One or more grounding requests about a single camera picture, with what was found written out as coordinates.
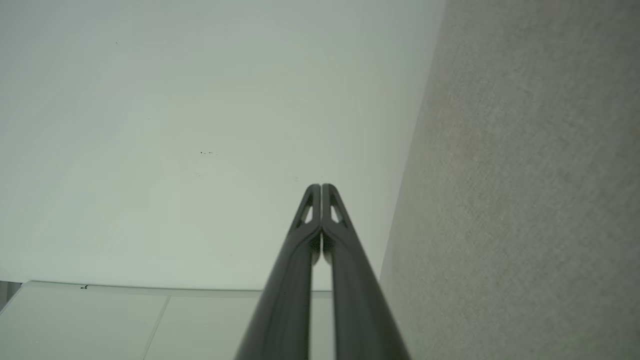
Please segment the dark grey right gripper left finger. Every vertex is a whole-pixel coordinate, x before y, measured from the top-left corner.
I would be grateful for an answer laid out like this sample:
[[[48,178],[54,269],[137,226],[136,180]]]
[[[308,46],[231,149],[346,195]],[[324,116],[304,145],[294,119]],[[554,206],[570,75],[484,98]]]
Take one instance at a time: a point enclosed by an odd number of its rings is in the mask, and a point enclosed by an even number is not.
[[[240,342],[236,360],[309,358],[313,266],[322,237],[322,187],[307,187],[265,289]]]

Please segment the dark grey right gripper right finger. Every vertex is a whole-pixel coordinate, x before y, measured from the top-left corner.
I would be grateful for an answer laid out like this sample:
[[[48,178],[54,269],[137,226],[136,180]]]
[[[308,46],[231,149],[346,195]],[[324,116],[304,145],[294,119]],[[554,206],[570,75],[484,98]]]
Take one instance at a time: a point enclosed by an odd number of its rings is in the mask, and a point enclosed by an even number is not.
[[[410,354],[338,189],[322,192],[322,252],[333,280],[338,360],[409,360]]]

